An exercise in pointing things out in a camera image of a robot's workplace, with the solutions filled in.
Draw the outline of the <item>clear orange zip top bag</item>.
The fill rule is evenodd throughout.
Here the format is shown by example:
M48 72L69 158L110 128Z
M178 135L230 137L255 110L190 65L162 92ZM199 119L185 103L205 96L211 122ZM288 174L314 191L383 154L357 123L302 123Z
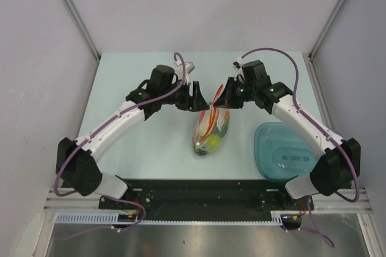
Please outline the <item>clear orange zip top bag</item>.
M209 134L213 133L213 134L218 135L217 134L217 127L216 127L216 120L217 120L217 117L218 117L218 109L223 109L223 108L214 107L213 103L214 103L214 101L216 101L218 99L218 97L220 96L220 94L223 91L223 89L224 89L224 85L221 84L219 86L219 88L218 88L218 90L217 90L217 92L216 92L212 102L209 103L209 110L213 110L214 114L213 114L213 118L212 118L212 127L211 127L211 130L208 132L208 134L206 134L206 135L204 135L202 137L200 137L198 135L198 132L197 132L197 130L198 130L198 122L197 122L197 126L196 126L195 131L194 131L194 133L192 135L192 147L193 147L194 153L197 156L205 156L205 155L208 155L208 154L212 154L212 153L216 152L221 147L221 145L220 145L220 147L216 151L210 153L210 152L205 150L204 144L205 144L205 139L206 139L206 137Z

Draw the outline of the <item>green fake pear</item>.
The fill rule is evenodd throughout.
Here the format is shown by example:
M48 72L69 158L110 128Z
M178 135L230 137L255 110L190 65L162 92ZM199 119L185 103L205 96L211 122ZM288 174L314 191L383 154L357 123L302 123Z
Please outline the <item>green fake pear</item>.
M219 135L216 134L209 134L205 139L205 150L208 152L214 152L216 151L222 143L222 138Z

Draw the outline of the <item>white fake daikon radish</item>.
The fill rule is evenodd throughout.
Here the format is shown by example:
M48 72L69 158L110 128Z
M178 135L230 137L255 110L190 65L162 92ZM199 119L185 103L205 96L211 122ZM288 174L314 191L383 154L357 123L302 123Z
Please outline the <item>white fake daikon radish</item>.
M214 111L213 110L205 110L202 111L198 120L198 135L200 137L208 134L212 127L212 118Z

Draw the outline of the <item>orange green fake mango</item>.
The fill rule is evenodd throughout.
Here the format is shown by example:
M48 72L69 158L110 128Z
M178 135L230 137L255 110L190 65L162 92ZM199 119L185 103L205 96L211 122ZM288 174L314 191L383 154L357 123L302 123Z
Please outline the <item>orange green fake mango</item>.
M218 109L216 120L217 134L223 138L227 134L230 123L230 112L228 109Z

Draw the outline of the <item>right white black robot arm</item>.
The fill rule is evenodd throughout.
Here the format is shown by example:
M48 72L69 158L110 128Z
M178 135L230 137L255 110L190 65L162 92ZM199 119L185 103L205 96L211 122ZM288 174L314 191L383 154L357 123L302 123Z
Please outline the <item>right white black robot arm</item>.
M234 62L235 77L227 79L223 93L214 107L241 109L245 102L254 102L283 123L311 149L317 160L309 173L293 177L278 194L284 209L293 209L300 198L322 194L330 196L344 185L353 182L359 188L361 146L354 138L345 140L309 115L298 102L295 91L282 82L272 83L259 61L241 64Z

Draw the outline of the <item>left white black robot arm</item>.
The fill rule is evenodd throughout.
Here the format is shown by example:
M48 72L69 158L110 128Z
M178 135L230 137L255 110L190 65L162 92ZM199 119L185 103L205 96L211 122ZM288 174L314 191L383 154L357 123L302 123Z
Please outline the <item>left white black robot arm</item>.
M95 193L112 198L119 208L129 207L133 201L130 185L118 176L101 172L97 163L114 143L164 105L174 105L188 112L209 109L199 83L189 82L194 68L191 62L176 63L175 68L156 66L150 78L131 91L121 106L97 128L75 140L63 138L57 149L55 194L61 195L58 184L63 180L83 197Z

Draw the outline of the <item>teal plastic container lid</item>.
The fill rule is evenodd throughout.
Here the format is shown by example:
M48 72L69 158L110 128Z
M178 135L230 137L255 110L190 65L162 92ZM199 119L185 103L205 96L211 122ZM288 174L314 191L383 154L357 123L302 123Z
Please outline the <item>teal plastic container lid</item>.
M317 163L305 142L281 122L266 122L257 128L254 158L260 174L279 183L311 172Z

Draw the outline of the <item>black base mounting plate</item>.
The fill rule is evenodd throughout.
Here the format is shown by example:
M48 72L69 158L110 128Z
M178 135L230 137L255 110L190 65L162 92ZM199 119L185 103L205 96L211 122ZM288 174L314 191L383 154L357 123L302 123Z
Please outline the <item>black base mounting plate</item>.
M298 214L307 198L295 200L281 183L268 180L128 180L125 202L101 197L102 210L129 211L138 201L147 221L268 221L271 212Z

